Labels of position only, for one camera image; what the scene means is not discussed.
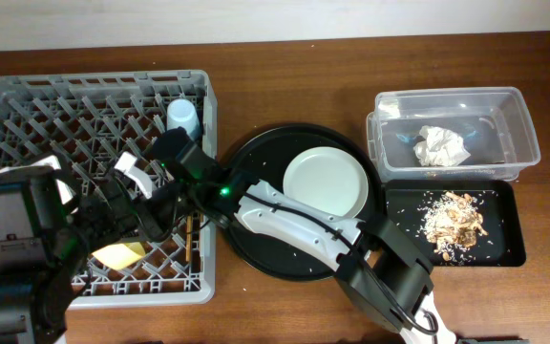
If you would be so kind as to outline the blue plastic cup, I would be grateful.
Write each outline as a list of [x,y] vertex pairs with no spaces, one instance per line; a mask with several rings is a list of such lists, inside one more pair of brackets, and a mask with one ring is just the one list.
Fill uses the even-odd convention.
[[197,140],[201,135],[199,116],[190,100],[175,99],[167,106],[166,129],[177,128],[184,129],[192,140]]

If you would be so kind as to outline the food scraps and rice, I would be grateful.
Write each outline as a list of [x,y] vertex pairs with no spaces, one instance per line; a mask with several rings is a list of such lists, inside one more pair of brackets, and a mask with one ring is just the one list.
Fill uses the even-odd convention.
[[422,208],[419,233],[433,246],[432,251],[446,265],[464,265],[475,260],[469,251],[480,237],[488,236],[476,198],[468,193],[445,191]]

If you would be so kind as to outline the white napkin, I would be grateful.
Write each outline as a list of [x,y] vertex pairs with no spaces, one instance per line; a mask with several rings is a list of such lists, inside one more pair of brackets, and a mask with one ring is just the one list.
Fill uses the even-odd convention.
[[464,139],[452,130],[424,125],[419,135],[423,140],[414,146],[413,151],[421,166],[453,167],[471,157]]

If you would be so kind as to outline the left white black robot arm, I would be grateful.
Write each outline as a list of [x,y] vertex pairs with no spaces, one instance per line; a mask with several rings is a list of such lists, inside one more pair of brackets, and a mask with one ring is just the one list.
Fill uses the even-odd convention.
[[0,170],[0,343],[56,342],[89,257],[135,230],[162,239],[174,201],[164,187],[132,199],[118,173],[99,197],[83,195],[63,166]]

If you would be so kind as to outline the yellow plastic bowl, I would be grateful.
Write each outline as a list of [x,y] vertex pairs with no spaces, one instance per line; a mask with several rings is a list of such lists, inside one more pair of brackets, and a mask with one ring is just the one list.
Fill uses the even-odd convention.
[[128,268],[146,255],[140,242],[109,245],[93,252],[96,260],[107,268]]

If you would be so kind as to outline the wooden chopstick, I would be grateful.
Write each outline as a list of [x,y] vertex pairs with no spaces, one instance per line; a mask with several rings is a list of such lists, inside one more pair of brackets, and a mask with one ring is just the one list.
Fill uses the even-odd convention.
[[193,240],[193,215],[188,215],[185,221],[185,260],[190,264],[192,259],[192,240]]

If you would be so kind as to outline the grey round plate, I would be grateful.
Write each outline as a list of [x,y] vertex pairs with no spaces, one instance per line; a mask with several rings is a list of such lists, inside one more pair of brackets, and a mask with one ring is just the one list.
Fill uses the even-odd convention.
[[350,153],[327,146],[310,148],[287,166],[283,190],[288,198],[326,213],[356,217],[367,202],[367,173]]

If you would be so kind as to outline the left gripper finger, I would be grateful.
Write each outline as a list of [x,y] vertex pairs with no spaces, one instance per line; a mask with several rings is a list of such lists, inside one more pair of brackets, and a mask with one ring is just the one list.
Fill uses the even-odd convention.
[[56,189],[62,203],[70,204],[75,197],[75,179],[70,167],[64,164],[64,158],[59,153],[44,153],[30,159],[27,164],[0,167],[0,174],[36,171],[38,168],[52,171],[56,176],[62,177],[55,180]]
[[149,175],[136,167],[138,158],[131,153],[123,152],[116,161],[114,169],[132,180],[146,199],[151,199],[154,192],[154,183]]

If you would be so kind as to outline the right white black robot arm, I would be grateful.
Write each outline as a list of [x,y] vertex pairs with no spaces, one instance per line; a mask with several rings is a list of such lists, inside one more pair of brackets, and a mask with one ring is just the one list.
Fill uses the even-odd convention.
[[407,343],[455,343],[434,302],[434,266],[382,213],[363,221],[295,201],[264,180],[224,168],[184,129],[166,131],[150,155],[174,180],[156,201],[178,199],[222,228],[285,242],[327,266],[352,304]]

